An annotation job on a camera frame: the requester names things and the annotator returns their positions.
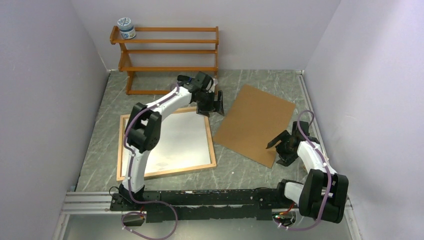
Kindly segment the brown frame backing board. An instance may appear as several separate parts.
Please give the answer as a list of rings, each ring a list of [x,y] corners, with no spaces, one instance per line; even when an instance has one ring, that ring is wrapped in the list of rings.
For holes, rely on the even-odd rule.
[[[271,168],[277,153],[267,145],[288,128],[295,107],[290,101],[245,84],[223,118],[213,140]]]

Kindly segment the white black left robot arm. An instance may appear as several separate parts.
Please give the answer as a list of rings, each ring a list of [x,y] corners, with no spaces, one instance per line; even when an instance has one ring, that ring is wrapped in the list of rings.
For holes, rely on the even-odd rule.
[[[199,72],[179,75],[172,90],[159,99],[136,103],[122,138],[123,181],[111,206],[139,209],[153,198],[145,195],[145,175],[179,173],[216,165],[210,113],[224,114],[223,93],[217,80]]]

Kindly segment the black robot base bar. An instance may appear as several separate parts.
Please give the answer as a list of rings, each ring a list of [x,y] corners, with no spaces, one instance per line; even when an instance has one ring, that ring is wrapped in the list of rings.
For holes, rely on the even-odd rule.
[[[111,194],[110,211],[137,212],[147,223],[189,220],[256,219],[268,221],[297,209],[280,200],[277,188],[212,190],[144,190],[134,200],[123,188]]]

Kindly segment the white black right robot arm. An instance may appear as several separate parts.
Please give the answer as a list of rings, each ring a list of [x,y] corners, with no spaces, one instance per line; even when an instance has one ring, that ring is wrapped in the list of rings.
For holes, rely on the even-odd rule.
[[[305,183],[279,182],[275,202],[282,208],[294,202],[301,216],[338,224],[343,219],[349,180],[326,163],[320,142],[310,136],[309,126],[306,121],[295,121],[291,132],[285,130],[267,144],[267,148],[275,147],[277,164],[288,167],[300,159],[307,171]]]

